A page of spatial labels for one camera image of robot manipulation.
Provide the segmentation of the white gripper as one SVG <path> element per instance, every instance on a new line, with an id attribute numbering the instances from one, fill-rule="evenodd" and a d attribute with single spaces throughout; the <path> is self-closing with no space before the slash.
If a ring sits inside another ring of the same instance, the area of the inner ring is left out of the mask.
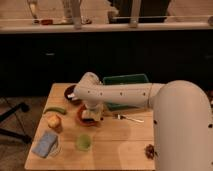
<path id="1" fill-rule="evenodd" d="M 93 119 L 94 121 L 100 121 L 103 115 L 103 105 L 101 103 L 96 106 L 85 105 L 82 112 L 83 119 Z"/>

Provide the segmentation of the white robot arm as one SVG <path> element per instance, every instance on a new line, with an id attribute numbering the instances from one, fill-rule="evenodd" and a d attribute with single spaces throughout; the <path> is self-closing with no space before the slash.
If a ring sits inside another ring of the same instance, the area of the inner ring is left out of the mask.
<path id="1" fill-rule="evenodd" d="M 176 80 L 104 85 L 87 72 L 74 94 L 88 110 L 101 102 L 152 109 L 156 171 L 213 171 L 213 111 L 196 84 Z"/>

